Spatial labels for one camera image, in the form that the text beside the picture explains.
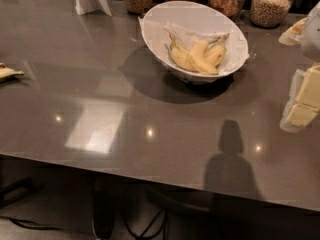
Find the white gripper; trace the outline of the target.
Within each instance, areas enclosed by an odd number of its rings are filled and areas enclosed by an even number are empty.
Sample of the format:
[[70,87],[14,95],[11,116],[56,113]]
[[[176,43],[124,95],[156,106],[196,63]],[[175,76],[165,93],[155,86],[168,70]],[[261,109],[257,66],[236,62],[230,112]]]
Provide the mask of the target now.
[[[278,41],[287,46],[300,45],[303,54],[314,62],[320,61],[320,1],[307,18],[294,23]],[[320,65],[306,71],[297,69],[291,82],[289,100],[282,113],[280,128],[297,133],[305,129],[320,112]]]

